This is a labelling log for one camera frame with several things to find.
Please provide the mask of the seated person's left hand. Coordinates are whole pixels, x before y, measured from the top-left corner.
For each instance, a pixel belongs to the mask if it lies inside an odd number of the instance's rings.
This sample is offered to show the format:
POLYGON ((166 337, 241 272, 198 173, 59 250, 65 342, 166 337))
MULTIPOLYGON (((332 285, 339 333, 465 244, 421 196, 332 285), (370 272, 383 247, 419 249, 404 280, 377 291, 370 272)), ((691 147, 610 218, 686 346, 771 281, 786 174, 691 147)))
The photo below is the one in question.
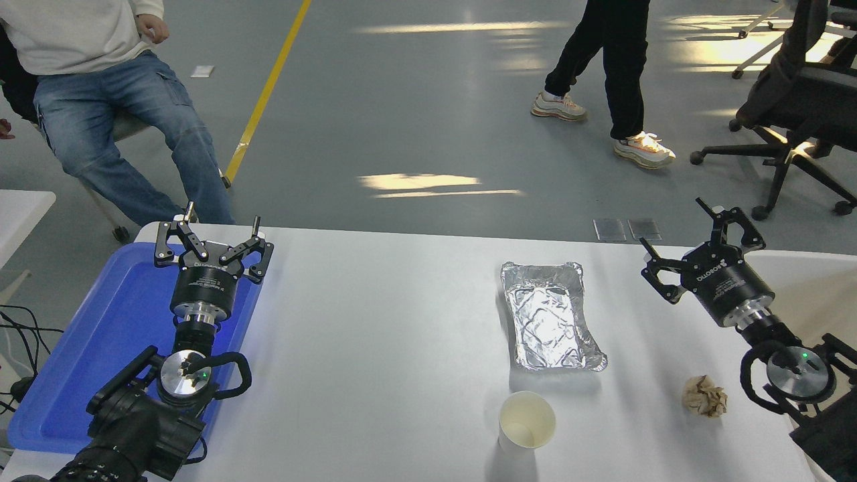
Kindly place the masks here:
POLYGON ((167 23, 158 15, 153 13, 137 13, 135 15, 137 31, 142 37, 146 37, 153 45, 159 45, 169 37, 167 23))

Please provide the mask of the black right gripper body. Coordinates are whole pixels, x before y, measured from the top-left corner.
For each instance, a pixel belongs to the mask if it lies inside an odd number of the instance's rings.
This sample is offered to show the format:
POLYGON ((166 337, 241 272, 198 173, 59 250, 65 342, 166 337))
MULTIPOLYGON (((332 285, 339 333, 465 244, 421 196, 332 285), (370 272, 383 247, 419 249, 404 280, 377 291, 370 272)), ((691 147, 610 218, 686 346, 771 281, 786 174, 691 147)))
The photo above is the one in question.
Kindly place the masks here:
POLYGON ((734 327, 745 306, 768 308, 775 298, 768 284, 734 245, 703 243, 683 256, 683 287, 694 293, 720 327, 734 327))

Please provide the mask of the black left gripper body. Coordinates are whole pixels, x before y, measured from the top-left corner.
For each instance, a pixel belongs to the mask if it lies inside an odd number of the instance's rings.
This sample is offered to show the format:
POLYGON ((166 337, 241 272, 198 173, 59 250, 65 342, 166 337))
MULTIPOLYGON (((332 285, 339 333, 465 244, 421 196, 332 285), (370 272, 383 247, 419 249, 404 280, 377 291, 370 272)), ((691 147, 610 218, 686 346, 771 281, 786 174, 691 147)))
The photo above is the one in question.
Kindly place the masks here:
POLYGON ((241 260, 220 264, 220 257, 231 247, 226 244, 206 241, 204 251, 208 259, 201 260, 195 251, 188 250, 179 257, 179 275, 169 302, 174 315, 184 317, 193 307, 211 305, 210 312, 217 317, 232 315, 238 277, 244 271, 241 260))

